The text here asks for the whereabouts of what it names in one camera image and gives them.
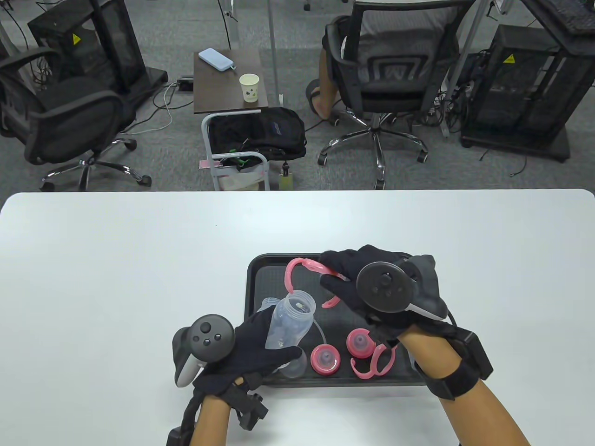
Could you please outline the person's left hand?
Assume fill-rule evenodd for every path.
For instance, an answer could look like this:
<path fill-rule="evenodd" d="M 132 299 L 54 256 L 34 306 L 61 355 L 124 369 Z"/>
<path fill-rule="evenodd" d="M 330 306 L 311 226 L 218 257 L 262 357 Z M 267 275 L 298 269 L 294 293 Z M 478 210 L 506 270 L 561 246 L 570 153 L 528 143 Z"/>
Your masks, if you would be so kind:
<path fill-rule="evenodd" d="M 298 346 L 267 349 L 265 347 L 271 319 L 276 306 L 270 306 L 250 316 L 235 329 L 234 348 L 222 361 L 207 368 L 195 379 L 194 396 L 221 397 L 240 378 L 239 389 L 244 393 L 257 389 L 262 380 L 302 355 Z"/>

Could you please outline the person's right hand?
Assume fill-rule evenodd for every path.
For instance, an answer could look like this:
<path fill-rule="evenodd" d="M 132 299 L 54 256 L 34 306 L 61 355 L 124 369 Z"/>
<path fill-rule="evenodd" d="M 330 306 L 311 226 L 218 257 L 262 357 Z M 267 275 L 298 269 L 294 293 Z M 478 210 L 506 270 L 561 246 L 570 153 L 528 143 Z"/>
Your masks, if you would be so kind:
<path fill-rule="evenodd" d="M 372 245 L 359 250 L 325 251 L 319 261 L 336 272 L 320 284 L 372 327 L 373 337 L 394 345 L 408 329 L 451 340 L 448 306 L 440 297 L 432 255 L 385 251 Z"/>

